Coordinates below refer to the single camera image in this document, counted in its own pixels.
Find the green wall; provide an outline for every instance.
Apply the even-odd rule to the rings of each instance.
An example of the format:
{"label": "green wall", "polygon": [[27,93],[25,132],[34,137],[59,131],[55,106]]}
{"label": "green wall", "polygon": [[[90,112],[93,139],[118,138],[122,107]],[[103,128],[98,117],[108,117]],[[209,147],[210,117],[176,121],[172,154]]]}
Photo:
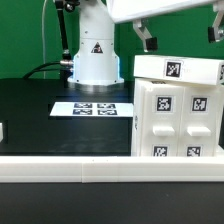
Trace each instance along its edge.
{"label": "green wall", "polygon": [[[0,78],[20,78],[43,63],[41,15],[44,0],[4,3],[0,8]],[[224,41],[209,44],[207,27],[215,13],[212,6],[199,7],[149,19],[149,30],[157,36],[159,50],[150,54],[202,58],[224,58]],[[65,13],[71,52],[78,51],[78,11]],[[61,59],[61,42],[53,0],[46,11],[47,62]],[[116,25],[115,50],[121,58],[121,75],[133,78],[134,55],[146,54],[131,23]],[[57,72],[47,78],[57,78]]]}

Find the white box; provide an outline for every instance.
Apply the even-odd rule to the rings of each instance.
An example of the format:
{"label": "white box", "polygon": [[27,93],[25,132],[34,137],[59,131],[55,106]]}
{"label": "white box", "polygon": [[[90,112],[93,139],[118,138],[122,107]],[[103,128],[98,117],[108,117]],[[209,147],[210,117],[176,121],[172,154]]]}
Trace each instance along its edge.
{"label": "white box", "polygon": [[135,94],[133,154],[176,156],[183,87],[136,80]]}
{"label": "white box", "polygon": [[134,76],[218,85],[224,82],[224,61],[154,55],[135,56]]}
{"label": "white box", "polygon": [[223,86],[184,88],[178,156],[214,156],[222,121]]}
{"label": "white box", "polygon": [[224,87],[136,79],[133,156],[214,156]]}

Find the white ledge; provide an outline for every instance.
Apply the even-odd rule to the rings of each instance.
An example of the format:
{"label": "white ledge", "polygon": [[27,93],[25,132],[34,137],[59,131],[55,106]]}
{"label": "white ledge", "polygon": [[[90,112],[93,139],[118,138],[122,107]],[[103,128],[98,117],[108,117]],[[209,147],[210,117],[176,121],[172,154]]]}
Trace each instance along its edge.
{"label": "white ledge", "polygon": [[0,157],[0,182],[224,181],[224,157]]}

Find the black table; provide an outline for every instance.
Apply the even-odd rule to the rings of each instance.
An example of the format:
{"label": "black table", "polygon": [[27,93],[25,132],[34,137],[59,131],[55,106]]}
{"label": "black table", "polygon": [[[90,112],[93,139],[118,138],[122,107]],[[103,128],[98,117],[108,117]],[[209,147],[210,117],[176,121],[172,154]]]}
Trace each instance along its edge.
{"label": "black table", "polygon": [[[130,155],[131,119],[50,118],[55,101],[132,102],[59,80],[0,80],[0,155]],[[223,183],[0,184],[0,223],[223,224]]]}
{"label": "black table", "polygon": [[59,80],[0,81],[0,155],[130,155],[132,118],[50,117],[55,102],[133,102],[133,83],[110,93],[84,93]]}

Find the warning label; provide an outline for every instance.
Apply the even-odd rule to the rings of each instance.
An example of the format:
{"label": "warning label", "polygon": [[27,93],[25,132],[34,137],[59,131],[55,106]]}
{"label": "warning label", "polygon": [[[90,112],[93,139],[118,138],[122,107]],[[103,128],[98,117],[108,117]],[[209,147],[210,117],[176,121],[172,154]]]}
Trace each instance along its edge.
{"label": "warning label", "polygon": [[91,53],[103,54],[100,44],[97,42]]}

